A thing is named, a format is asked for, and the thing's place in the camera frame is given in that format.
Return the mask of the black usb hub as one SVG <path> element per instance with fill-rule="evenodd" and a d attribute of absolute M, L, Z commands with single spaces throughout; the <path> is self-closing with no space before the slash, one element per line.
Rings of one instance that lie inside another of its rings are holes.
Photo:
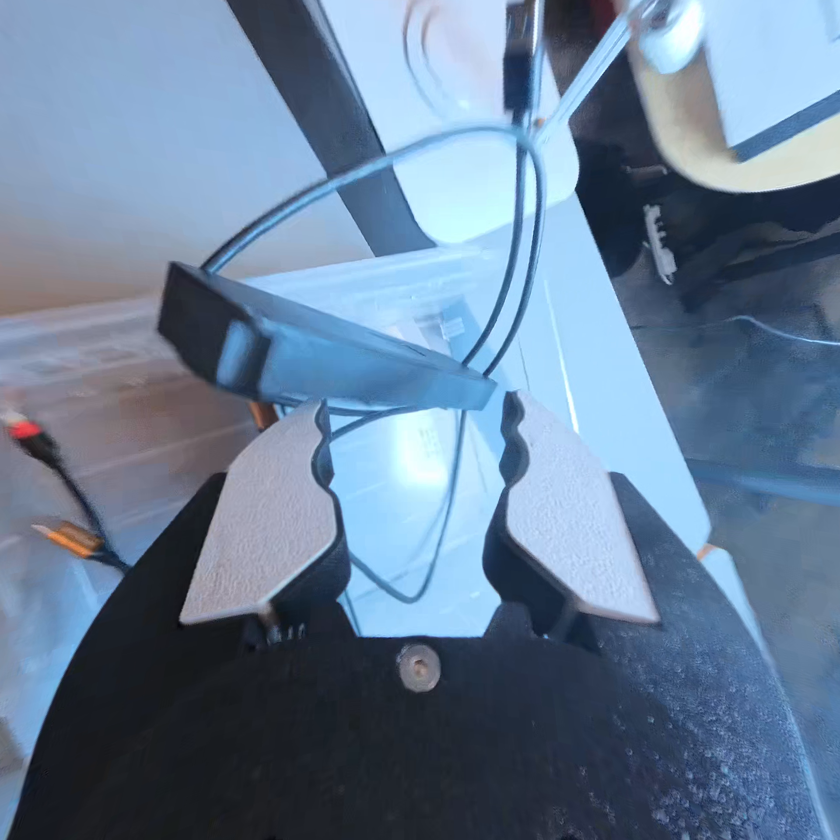
<path fill-rule="evenodd" d="M 181 262 L 168 266 L 157 324 L 190 372 L 251 402 L 477 411 L 497 389 L 443 353 Z"/>

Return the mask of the white instruction poster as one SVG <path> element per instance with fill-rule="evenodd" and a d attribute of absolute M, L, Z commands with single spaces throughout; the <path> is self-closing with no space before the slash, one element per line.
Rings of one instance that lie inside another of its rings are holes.
<path fill-rule="evenodd" d="M 838 115 L 838 1 L 701 5 L 723 136 L 739 162 Z"/>

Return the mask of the white power strip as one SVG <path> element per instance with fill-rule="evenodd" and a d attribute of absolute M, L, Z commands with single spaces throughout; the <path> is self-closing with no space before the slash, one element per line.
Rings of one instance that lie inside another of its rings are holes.
<path fill-rule="evenodd" d="M 666 231 L 662 221 L 661 206 L 644 205 L 644 224 L 647 248 L 653 259 L 658 277 L 669 287 L 673 286 L 677 271 L 676 258 L 666 242 Z"/>

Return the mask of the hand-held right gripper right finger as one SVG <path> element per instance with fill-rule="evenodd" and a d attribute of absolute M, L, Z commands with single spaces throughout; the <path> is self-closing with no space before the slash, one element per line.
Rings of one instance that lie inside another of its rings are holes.
<path fill-rule="evenodd" d="M 609 473 L 529 392 L 505 394 L 503 488 L 485 540 L 485 575 L 532 624 L 566 615 L 658 624 L 659 612 Z"/>

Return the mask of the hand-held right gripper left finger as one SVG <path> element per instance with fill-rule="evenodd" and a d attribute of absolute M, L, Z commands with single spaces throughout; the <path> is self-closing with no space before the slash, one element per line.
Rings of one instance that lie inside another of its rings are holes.
<path fill-rule="evenodd" d="M 277 614 L 283 592 L 337 552 L 346 559 L 331 489 L 329 413 L 306 402 L 255 437 L 224 478 L 179 616 L 199 625 Z"/>

